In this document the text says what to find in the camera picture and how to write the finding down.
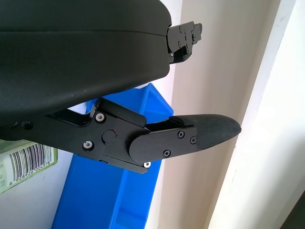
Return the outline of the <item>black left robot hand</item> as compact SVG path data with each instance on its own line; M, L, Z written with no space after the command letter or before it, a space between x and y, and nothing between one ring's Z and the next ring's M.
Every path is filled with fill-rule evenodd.
M202 151L241 127L218 114L143 115L105 99L186 61L202 25L172 25L158 0L3 0L0 137L143 174L147 162Z

